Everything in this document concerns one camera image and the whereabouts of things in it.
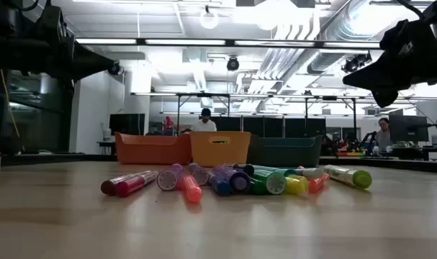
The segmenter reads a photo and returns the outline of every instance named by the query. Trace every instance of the plastic bin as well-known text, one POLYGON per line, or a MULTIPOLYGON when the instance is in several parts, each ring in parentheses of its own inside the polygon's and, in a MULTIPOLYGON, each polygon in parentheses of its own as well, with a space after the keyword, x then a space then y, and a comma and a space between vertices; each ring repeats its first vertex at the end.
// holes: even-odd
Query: plastic bin
POLYGON ((252 137, 247 163, 272 167, 316 167, 319 164, 322 137, 252 137))
POLYGON ((204 167, 247 161, 250 132, 190 132, 192 159, 204 167))
POLYGON ((121 164, 187 165, 191 162, 191 139, 179 137, 138 136, 116 132, 117 160, 121 164))

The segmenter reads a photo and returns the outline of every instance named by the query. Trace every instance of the marker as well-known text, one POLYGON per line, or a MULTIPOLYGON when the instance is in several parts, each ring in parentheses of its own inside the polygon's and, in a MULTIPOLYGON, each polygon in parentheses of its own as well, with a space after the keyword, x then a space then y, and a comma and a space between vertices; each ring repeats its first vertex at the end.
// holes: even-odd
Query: marker
POLYGON ((295 174, 294 169, 272 168, 272 167, 262 166, 262 165, 254 165, 253 167, 255 168, 255 170, 265 170, 265 171, 269 171, 269 172, 280 173, 283 176, 290 176, 290 175, 295 174))
POLYGON ((310 193, 315 194, 320 191, 328 179, 330 179, 330 176, 327 173, 323 173, 323 177, 321 178, 310 179, 310 193))
POLYGON ((131 174, 127 174, 124 176, 119 176, 110 180, 106 180, 102 183, 100 189, 102 190, 103 194, 106 195, 110 195, 110 196, 115 196, 116 195, 116 185, 121 182, 121 181, 125 181, 129 178, 132 178, 133 176, 138 176, 141 174, 144 174, 147 172, 141 172, 141 173, 131 173, 131 174))
POLYGON ((333 180, 356 188, 365 189, 371 185, 370 173, 364 170, 352 170, 334 165, 326 165, 324 173, 327 173, 333 180))
POLYGON ((116 195, 119 197, 127 197, 134 191, 154 181, 158 174, 158 171, 146 171, 144 174, 120 181, 116 184, 116 195))
POLYGON ((250 188, 250 177, 244 172, 220 165, 215 166, 212 171, 225 178, 235 193, 245 193, 250 188))
POLYGON ((188 165, 188 170, 200 186, 204 186, 209 182, 209 172, 196 163, 190 163, 188 165))
POLYGON ((287 181, 285 192, 288 194, 307 194, 310 183, 304 176, 289 176, 285 180, 287 181))
POLYGON ((222 176, 210 176, 210 185, 212 189, 218 194, 218 196, 231 195, 231 186, 222 176))
POLYGON ((294 173, 291 173, 290 175, 297 175, 297 176, 304 176, 308 179, 315 179, 315 178, 322 178, 324 175, 324 172, 322 168, 297 168, 292 169, 294 173))
POLYGON ((174 164, 171 167, 162 170, 156 182, 162 191, 173 191, 179 187, 181 177, 183 176, 183 166, 174 164))
POLYGON ((232 169, 236 171, 243 171, 244 173, 247 173, 248 176, 252 176, 253 172, 255 172, 255 168, 252 165, 249 164, 224 164, 225 167, 231 167, 232 169))
POLYGON ((256 180, 254 178, 250 179, 250 194, 253 195, 264 195, 268 194, 266 190, 266 184, 260 180, 256 180))
POLYGON ((287 180, 281 173, 257 169, 253 173, 253 178, 262 181, 266 186, 266 190, 273 195, 283 193, 287 187, 287 180))
POLYGON ((196 204, 201 202, 202 190, 197 184, 196 179, 193 176, 184 176, 181 182, 188 201, 196 204))

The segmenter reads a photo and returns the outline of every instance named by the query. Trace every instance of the light green marker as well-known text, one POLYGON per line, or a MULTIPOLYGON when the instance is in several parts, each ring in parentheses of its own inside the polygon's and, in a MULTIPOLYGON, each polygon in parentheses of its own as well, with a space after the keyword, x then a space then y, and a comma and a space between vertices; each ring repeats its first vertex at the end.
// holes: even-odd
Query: light green marker
POLYGON ((346 183, 350 186, 365 189, 371 185, 370 173, 364 170, 342 168, 334 165, 326 165, 324 173, 327 173, 333 180, 346 183))

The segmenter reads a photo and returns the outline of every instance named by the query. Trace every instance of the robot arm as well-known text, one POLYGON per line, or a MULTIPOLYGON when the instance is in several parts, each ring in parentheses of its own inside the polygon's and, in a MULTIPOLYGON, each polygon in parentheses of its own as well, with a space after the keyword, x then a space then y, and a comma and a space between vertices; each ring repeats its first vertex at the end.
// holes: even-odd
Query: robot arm
POLYGON ((398 2, 420 19, 402 20, 386 31, 379 59, 343 78, 344 84, 370 90, 380 107, 392 104, 398 91, 412 84, 437 83, 437 1, 423 13, 403 0, 398 2))

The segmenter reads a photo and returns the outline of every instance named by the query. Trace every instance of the man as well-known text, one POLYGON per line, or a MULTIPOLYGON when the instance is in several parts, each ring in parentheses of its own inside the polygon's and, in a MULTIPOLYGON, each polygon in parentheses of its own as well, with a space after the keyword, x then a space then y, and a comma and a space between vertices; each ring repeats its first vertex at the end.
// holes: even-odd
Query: man
POLYGON ((201 119, 192 125, 194 131, 217 131, 217 125, 210 120, 212 112, 205 108, 202 109, 201 119))
POLYGON ((380 152, 386 152, 386 147, 392 145, 391 134, 389 133, 389 120, 387 118, 381 118, 378 121, 380 131, 377 132, 375 139, 380 152))

